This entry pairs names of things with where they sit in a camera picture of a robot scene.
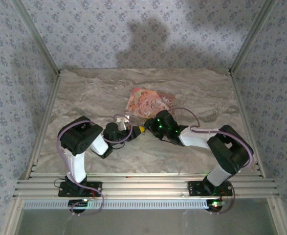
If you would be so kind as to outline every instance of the yellow object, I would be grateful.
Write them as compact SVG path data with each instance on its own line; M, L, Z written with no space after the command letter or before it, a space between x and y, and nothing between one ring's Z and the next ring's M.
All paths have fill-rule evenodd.
M143 126L139 126L139 129L140 129L141 133L145 132L145 128Z

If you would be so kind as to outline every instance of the patterned wallpaper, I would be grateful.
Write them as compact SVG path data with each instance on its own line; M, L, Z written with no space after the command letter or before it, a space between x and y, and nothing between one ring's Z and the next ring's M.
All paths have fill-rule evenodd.
M287 0L279 0L235 74L268 177L287 210Z
M59 69L229 68L262 0L24 0Z
M54 79L10 1L0 0L0 226Z

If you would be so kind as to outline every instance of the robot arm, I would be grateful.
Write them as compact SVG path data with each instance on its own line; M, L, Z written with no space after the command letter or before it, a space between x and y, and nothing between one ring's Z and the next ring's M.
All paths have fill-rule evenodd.
M160 140L167 137L172 144L198 146L213 152L218 164L203 180L209 193L214 191L214 187L219 187L229 177L237 174L249 161L246 148L229 136L237 138L253 155L252 148L229 125L224 125L221 129L193 131L189 126L178 125L167 110L160 111L155 118L148 119L144 125ZM232 146L228 148L226 144L230 143Z
M68 126L79 121L90 121L89 118L81 116L75 121L64 126L59 134ZM61 136L61 146L64 148L66 156L66 164L69 166L72 176L76 182L80 183L85 180L85 151L91 149L98 155L103 155L109 148L104 141L101 132L103 128L97 124L92 125L91 122L82 123L70 128Z

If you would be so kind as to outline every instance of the wire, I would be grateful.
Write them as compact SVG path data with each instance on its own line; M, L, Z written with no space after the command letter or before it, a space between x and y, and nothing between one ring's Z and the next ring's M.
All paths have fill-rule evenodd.
M61 187L55 185L55 182L56 182L57 180L65 180L65 179L59 178L59 179L56 179L56 180L53 182L53 185L54 185L56 188L61 188Z
M200 127L200 121L199 121L198 117L190 109L183 108L183 107L172 108L172 109L170 109L168 111L173 111L173 110L176 110L176 109L186 110L186 111L190 112L195 117L195 119L197 120L198 124L190 126L190 129L191 129L192 132L200 133L200 134L202 134L202 133L205 133L205 134L206 133L208 133L208 134L210 134L210 133L222 134L222 135L228 136L228 137L234 139L235 141L237 141L238 143L240 143L246 149L246 151L247 151L247 153L249 155L249 161L248 161L247 164L245 164L242 167L242 169L245 169L245 168L251 166L251 164L253 162L253 154L252 154L251 150L249 149L249 147L242 140L240 140L236 136L231 135L231 134L229 134L227 132L224 132L224 131L219 131L219 130L218 131L217 130L200 130L200 131L198 131L198 130L194 130L193 128Z
M230 203L230 206L227 209L225 209L224 211L216 212L216 214L225 214L225 213L227 213L228 211L230 211L233 208L233 205L235 204L235 201L236 201L235 188L233 187L232 183L229 180L225 180L225 182L229 183L230 186L231 186L232 193L233 193L233 199L232 199L232 201Z
M225 135L225 136L228 136L232 139L234 139L235 141L237 141L239 144L241 144L247 151L248 155L249 155L249 161L247 164L245 164L242 169L245 169L249 166L251 166L252 162L253 162L253 156L252 156L252 153L251 153L251 150L249 149L249 147L242 141L240 140L238 137L232 135L232 134L229 134L227 132L224 132L224 131L219 131L219 130L194 130L192 129L193 127L190 126L190 129L192 132L195 132L195 133L199 133L199 134L206 134L206 133L215 133L215 134L222 134L222 135Z
M123 142L123 143L122 143L122 146L121 146L121 147L113 148L113 149L115 149L115 150L117 150L117 149L121 149L121 148L123 148L124 146L125 146L125 142Z
M227 193L225 193L225 192L224 192L224 191L222 191L222 190L221 190L221 193L226 195L226 197L227 197L227 202L228 202L228 194L227 194Z
M122 114L115 114L113 116L113 119L115 119L116 117L123 117L123 118L127 119L129 124L130 124L130 131L129 131L129 134L124 139L122 139L121 141L110 141L110 140L107 140L106 138L103 137L103 139L106 142L108 142L108 143L122 143L122 142L125 142L130 137L130 135L132 134L132 122L129 120L129 118L126 117L125 115L122 115Z
M62 150L61 150L61 137L63 136L63 134L64 134L67 130L69 130L70 128L72 128L72 127L74 127L74 126L77 126L77 125L80 125L80 124L83 124L83 123L91 123L91 124L95 125L95 123L92 122L92 121L90 121L90 120L84 120L84 121L79 121L79 122L73 123L73 124L69 125L68 127L66 127L66 128L58 135L57 141L56 141L56 150L57 150L57 152L59 153L60 157L62 158L62 160L63 160L63 162L64 162L64 164L65 164L65 166L66 166L66 168L67 168L67 171L68 171L68 174L69 174L69 176L70 176L70 179L71 179L76 185L78 185L79 187L85 188L85 189L89 189L89 190L93 190L93 191L97 192L98 194L100 194L100 196L102 197L102 203L101 203L100 208L97 209L97 210L94 211L94 212L91 212L91 213L76 214L76 213L74 212L74 210L73 210L73 208L74 208L73 206L75 206L75 204L73 204L73 206L72 206L72 208L71 208L71 212L72 212L73 215L76 214L76 215L78 215L78 216L86 216L86 215L97 214L98 212L100 212L100 211L102 210L102 208L103 208L103 206L104 206L104 202L105 202L104 194L103 194L101 191L99 191L99 190L96 189L96 188L91 188L91 187L84 186L84 185L78 183L78 182L75 180L74 176L73 176L72 173L70 172L70 167L69 167L69 165L67 164L66 157L64 156L64 153L63 153Z
M195 115L190 109L183 108L183 107L177 107L177 108L172 108L172 109L168 110L168 112L169 112L169 111L176 110L176 109L183 109L183 110L186 110L186 111L190 112L190 113L194 116L194 118L197 120L197 122L198 122L197 125L192 125L192 126L190 126L190 127L200 127L200 121L199 121L197 115Z

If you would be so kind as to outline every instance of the metal frame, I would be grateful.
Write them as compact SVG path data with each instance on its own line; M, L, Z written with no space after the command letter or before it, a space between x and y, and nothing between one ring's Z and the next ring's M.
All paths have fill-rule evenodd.
M255 149L254 160L259 174L241 173L231 178L236 189L236 197L266 198L270 206L273 221L279 235L287 235L287 218L273 179L265 177L264 167L260 161L256 142L252 134L243 102L237 90L236 81L231 77L231 84L243 118L247 138ZM64 175L56 173L36 173L39 152L44 140L51 116L57 90L60 85L58 77L50 94L47 109L32 151L25 177L18 181L13 195L13 206L4 230L5 235L14 234L17 229L21 208L29 200L60 200L58 188L53 182ZM102 191L109 200L190 200L186 182L202 180L203 174L158 173L158 174L88 174L88 179L103 182ZM193 197L195 200L216 199L216 197Z
M35 26L34 22L31 19L31 16L29 15L24 3L22 0L11 0L12 4L14 5L18 15L24 22L25 26L28 29L29 34L33 38L35 44L37 45L39 51L41 52L42 56L46 60L48 66L50 67L51 71L54 74L59 74L58 68L48 50L46 47L44 40L42 39L39 31L37 30L37 27Z
M254 43L259 32L261 31L264 22L266 21L268 15L270 14L272 8L275 6L276 2L277 0L265 0L264 1L263 5L261 6L258 16L255 18L255 21L253 22L234 62L231 65L231 68L230 68L231 75L235 74L235 72L238 70L238 68L242 64L243 60L245 59L247 55L247 52L250 50L252 44Z

